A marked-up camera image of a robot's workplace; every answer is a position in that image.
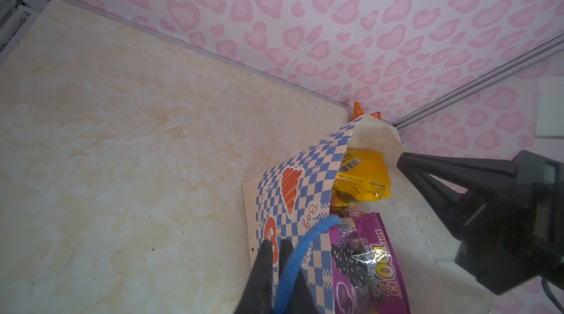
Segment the blue rope handle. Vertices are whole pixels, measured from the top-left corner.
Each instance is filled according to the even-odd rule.
[[[303,236],[303,239],[298,243],[298,246],[292,254],[290,259],[284,267],[284,272],[280,276],[280,281],[278,282],[278,292],[276,293],[276,301],[274,302],[274,314],[284,314],[288,304],[290,303],[290,297],[294,291],[294,284],[298,279],[298,274],[300,273],[300,268],[302,264],[303,257],[306,256],[307,249],[310,244],[317,238],[321,233],[325,232],[329,227],[336,226],[341,223],[341,219],[338,216],[330,215],[324,219],[320,219],[315,226],[313,226],[307,233]]]

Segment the blue checkered pattern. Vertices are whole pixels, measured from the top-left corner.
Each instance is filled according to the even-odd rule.
[[[321,139],[315,145],[264,173],[258,183],[257,243],[255,244],[257,248],[262,243],[267,215],[276,222],[278,244],[280,239],[287,238],[292,240],[295,248],[303,238],[303,234],[298,234],[298,222],[306,212],[307,205],[311,201],[319,201],[320,217],[323,218],[329,214],[331,187],[337,176],[352,131],[361,118],[353,120],[328,137]],[[288,167],[305,172],[302,173],[298,184],[298,195],[291,218],[286,213],[281,195],[282,171]],[[322,234],[320,238],[313,242],[308,268],[302,272],[306,282],[308,282],[311,296],[318,306],[319,313],[333,313],[333,274],[328,232]],[[273,267],[273,282],[273,294],[276,296],[278,264]]]

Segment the metal frame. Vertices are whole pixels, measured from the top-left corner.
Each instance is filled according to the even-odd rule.
[[[14,48],[20,43],[24,35],[32,27],[33,23],[39,18],[39,12],[26,6],[18,6],[0,29],[2,42],[0,48],[0,65],[6,61]]]
[[[413,123],[430,116],[431,114],[437,113],[457,102],[460,102],[476,92],[482,91],[491,85],[495,85],[504,79],[512,77],[517,72],[535,65],[538,62],[557,54],[561,50],[564,50],[564,34],[543,45],[540,45],[532,51],[526,52],[517,59],[513,59],[511,62],[480,76],[476,80],[447,93],[443,97],[434,100],[428,105],[421,107],[399,120],[396,120],[393,125],[398,128],[398,130],[404,129]]]

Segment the yellow candy package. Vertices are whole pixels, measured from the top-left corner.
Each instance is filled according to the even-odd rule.
[[[390,197],[391,181],[378,151],[349,148],[333,183],[331,207],[339,208],[361,201]]]

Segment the black cable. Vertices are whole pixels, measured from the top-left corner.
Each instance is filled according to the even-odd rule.
[[[550,290],[550,287],[548,286],[548,281],[542,279],[540,283],[543,285],[544,294],[546,294],[548,299],[550,299],[550,301],[556,306],[556,309],[560,310],[560,313],[564,314],[564,308],[562,307],[558,299],[556,299],[552,290]]]

